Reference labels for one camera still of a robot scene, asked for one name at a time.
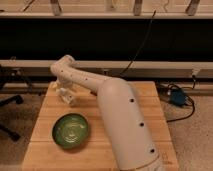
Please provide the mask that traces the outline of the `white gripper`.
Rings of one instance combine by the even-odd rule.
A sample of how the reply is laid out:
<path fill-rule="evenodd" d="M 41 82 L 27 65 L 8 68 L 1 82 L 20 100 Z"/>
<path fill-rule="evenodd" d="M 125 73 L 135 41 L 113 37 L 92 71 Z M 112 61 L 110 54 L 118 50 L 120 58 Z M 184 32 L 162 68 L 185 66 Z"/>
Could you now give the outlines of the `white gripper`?
<path fill-rule="evenodd" d="M 67 95 L 70 93 L 70 88 L 73 86 L 72 82 L 60 82 L 56 80 L 52 83 L 51 88 L 58 94 L 58 95 Z"/>

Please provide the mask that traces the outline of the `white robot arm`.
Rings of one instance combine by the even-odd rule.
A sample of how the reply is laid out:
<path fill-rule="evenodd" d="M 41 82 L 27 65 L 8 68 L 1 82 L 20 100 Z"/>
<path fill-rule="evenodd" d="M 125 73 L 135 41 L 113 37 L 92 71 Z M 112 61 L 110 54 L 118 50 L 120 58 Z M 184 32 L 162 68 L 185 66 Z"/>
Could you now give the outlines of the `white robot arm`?
<path fill-rule="evenodd" d="M 97 95 L 106 134 L 120 171 L 166 171 L 131 84 L 121 78 L 76 69 L 70 55 L 53 63 L 50 71 L 61 85 L 75 83 Z"/>

